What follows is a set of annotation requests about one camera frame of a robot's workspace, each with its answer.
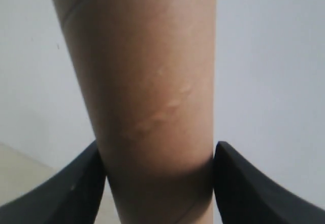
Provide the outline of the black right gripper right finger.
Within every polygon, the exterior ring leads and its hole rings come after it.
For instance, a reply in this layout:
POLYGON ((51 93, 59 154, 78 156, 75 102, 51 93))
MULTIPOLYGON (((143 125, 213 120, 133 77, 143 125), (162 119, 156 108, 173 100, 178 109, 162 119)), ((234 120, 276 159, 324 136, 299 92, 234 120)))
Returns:
POLYGON ((223 223, 324 223, 323 209, 274 182, 224 141, 216 145, 213 183, 223 223))

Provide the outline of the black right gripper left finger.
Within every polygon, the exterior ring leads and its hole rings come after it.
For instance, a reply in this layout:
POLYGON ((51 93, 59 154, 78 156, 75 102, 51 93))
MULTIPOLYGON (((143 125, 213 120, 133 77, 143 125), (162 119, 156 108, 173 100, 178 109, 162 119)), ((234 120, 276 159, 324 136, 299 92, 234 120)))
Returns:
POLYGON ((1 206, 1 223, 94 223, 106 174, 95 142, 43 184, 1 206))

